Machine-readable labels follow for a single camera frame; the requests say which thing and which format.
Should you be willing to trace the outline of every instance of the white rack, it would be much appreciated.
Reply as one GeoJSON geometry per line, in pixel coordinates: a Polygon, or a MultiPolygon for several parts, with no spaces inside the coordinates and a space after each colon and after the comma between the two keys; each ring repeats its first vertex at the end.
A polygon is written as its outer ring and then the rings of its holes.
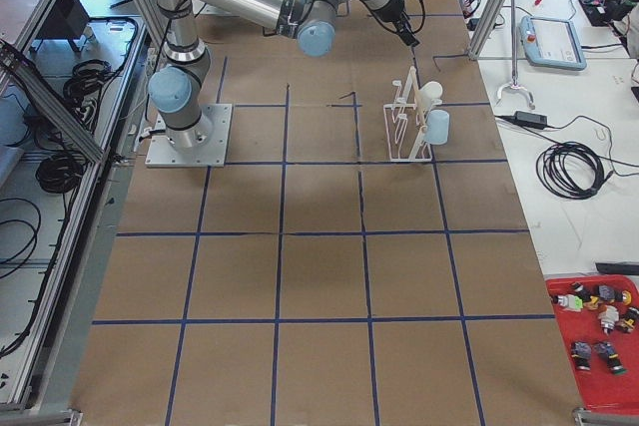
{"type": "Polygon", "coordinates": [[[438,82],[428,82],[419,88],[414,67],[408,69],[405,82],[393,80],[394,100],[383,106],[388,156],[391,162],[427,163],[432,161],[427,141],[428,116],[441,105],[443,89],[438,82]]]}

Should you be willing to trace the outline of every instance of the small object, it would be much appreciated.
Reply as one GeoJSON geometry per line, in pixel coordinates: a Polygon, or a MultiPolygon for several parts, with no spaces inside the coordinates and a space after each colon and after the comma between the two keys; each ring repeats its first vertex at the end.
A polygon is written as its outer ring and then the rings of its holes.
{"type": "Polygon", "coordinates": [[[615,327],[621,332],[630,334],[635,330],[637,321],[639,321],[639,308],[628,306],[626,312],[623,313],[619,321],[615,323],[615,327]]]}
{"type": "Polygon", "coordinates": [[[570,345],[570,357],[575,362],[575,369],[579,371],[590,371],[590,357],[592,349],[588,343],[575,341],[570,345]]]}
{"type": "Polygon", "coordinates": [[[599,298],[592,294],[592,292],[579,282],[574,282],[570,285],[574,293],[581,298],[583,305],[592,311],[597,309],[599,298]]]}
{"type": "Polygon", "coordinates": [[[610,341],[601,341],[595,344],[595,351],[599,357],[606,361],[608,369],[612,374],[619,375],[626,372],[626,368],[621,364],[619,354],[610,341]]]}
{"type": "Polygon", "coordinates": [[[579,313],[583,309],[582,299],[574,294],[557,294],[552,296],[552,302],[558,304],[566,311],[579,313]]]}
{"type": "MultiPolygon", "coordinates": [[[[633,89],[633,93],[639,100],[639,87],[631,87],[633,89]]],[[[596,262],[595,266],[597,267],[597,271],[604,274],[628,274],[628,275],[639,275],[639,263],[630,262],[630,261],[600,261],[596,262]]]]}
{"type": "Polygon", "coordinates": [[[601,323],[601,330],[610,334],[615,329],[615,324],[619,321],[619,310],[609,304],[601,306],[601,312],[599,313],[599,322],[601,323]]]}
{"type": "Polygon", "coordinates": [[[431,110],[426,117],[426,135],[424,139],[431,145],[443,145],[448,142],[450,115],[445,110],[431,110]]]}
{"type": "Polygon", "coordinates": [[[607,284],[600,284],[595,286],[594,293],[599,296],[601,301],[606,303],[623,303],[628,305],[632,302],[632,295],[630,291],[619,291],[607,284]]]}

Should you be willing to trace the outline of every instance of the coiled black cable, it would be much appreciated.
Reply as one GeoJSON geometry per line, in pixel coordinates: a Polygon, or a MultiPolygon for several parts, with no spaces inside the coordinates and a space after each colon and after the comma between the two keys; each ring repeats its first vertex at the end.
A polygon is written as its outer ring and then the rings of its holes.
{"type": "Polygon", "coordinates": [[[36,170],[40,188],[49,194],[66,194],[82,179],[84,167],[71,152],[59,152],[42,161],[36,170]]]}
{"type": "Polygon", "coordinates": [[[605,173],[601,158],[589,147],[578,142],[554,144],[537,158],[537,177],[546,189],[569,200],[587,200],[599,192],[612,177],[613,171],[605,173]],[[592,185],[582,188],[572,178],[566,166],[569,161],[584,164],[593,173],[592,185]]]}

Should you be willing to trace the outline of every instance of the brown cardboard surface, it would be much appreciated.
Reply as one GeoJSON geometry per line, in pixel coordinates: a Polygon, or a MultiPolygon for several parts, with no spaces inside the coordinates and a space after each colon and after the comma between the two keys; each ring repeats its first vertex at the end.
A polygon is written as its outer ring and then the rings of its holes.
{"type": "Polygon", "coordinates": [[[366,230],[443,229],[431,166],[375,165],[362,171],[366,230]]]}
{"type": "Polygon", "coordinates": [[[198,18],[213,52],[201,101],[236,104],[230,164],[138,157],[96,316],[112,321],[93,327],[74,395],[90,424],[571,421],[574,381],[456,0],[426,0],[414,52],[357,4],[321,59],[198,18]],[[443,85],[451,117],[434,165],[388,162],[382,106],[410,65],[443,85]]]}
{"type": "Polygon", "coordinates": [[[450,131],[448,142],[433,147],[438,160],[506,158],[490,106],[455,106],[443,110],[450,115],[450,131]]]}
{"type": "Polygon", "coordinates": [[[438,170],[451,229],[527,228],[507,163],[446,164],[438,170]]]}
{"type": "Polygon", "coordinates": [[[374,337],[381,424],[480,424],[458,323],[378,324],[374,337]]]}
{"type": "Polygon", "coordinates": [[[228,165],[209,182],[203,231],[277,233],[282,167],[228,165]]]}
{"type": "Polygon", "coordinates": [[[360,231],[357,167],[287,168],[285,232],[360,231]]]}
{"type": "Polygon", "coordinates": [[[235,107],[228,162],[278,162],[284,144],[284,107],[235,107]]]}
{"type": "Polygon", "coordinates": [[[286,324],[280,335],[278,424],[374,424],[366,325],[286,324]]]}
{"type": "Polygon", "coordinates": [[[528,233],[452,237],[464,312],[470,315],[552,314],[528,233]]]}
{"type": "Polygon", "coordinates": [[[269,424],[272,360],[271,325],[189,326],[173,424],[269,424]]]}
{"type": "Polygon", "coordinates": [[[321,106],[291,108],[290,162],[355,162],[355,119],[352,109],[321,106]]]}
{"type": "Polygon", "coordinates": [[[83,423],[164,424],[180,326],[92,327],[70,407],[83,423]]]}
{"type": "Polygon", "coordinates": [[[458,314],[444,234],[371,235],[367,246],[373,316],[458,314]]]}
{"type": "Polygon", "coordinates": [[[554,319],[468,324],[486,424],[574,425],[580,404],[554,319]]]}
{"type": "Polygon", "coordinates": [[[195,231],[206,172],[147,169],[142,157],[134,168],[119,231],[195,231]]]}
{"type": "Polygon", "coordinates": [[[283,318],[366,315],[361,238],[288,236],[282,267],[283,318]]]}
{"type": "Polygon", "coordinates": [[[277,272],[276,235],[201,238],[189,317],[273,317],[277,272]]]}
{"type": "MultiPolygon", "coordinates": [[[[421,15],[421,7],[417,0],[404,0],[406,11],[410,15],[421,15]]],[[[424,0],[426,14],[429,15],[461,15],[459,0],[424,0]]]]}
{"type": "Polygon", "coordinates": [[[193,238],[116,238],[95,318],[182,317],[193,246],[193,238]]]}

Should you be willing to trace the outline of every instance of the power adapter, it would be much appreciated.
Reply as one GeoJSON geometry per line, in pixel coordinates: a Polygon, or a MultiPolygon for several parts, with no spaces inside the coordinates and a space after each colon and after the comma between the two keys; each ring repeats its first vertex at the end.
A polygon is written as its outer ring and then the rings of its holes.
{"type": "Polygon", "coordinates": [[[521,110],[517,110],[514,115],[498,115],[497,118],[528,129],[544,130],[548,127],[548,118],[545,115],[531,114],[521,110]]]}
{"type": "MultiPolygon", "coordinates": [[[[466,29],[468,29],[470,32],[474,32],[480,20],[481,20],[481,17],[474,17],[472,19],[469,19],[468,22],[466,23],[466,29]]],[[[493,25],[492,28],[495,29],[497,27],[501,27],[502,25],[503,24],[495,23],[495,25],[493,25]]]]}

